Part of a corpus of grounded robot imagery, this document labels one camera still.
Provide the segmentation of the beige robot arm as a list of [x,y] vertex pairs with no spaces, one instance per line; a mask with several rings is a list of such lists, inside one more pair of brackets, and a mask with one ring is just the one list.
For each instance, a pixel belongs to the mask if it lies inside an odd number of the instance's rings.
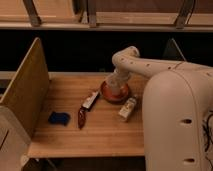
[[210,171],[203,120],[213,111],[213,67],[143,59],[131,46],[112,63],[148,78],[142,99],[146,171]]

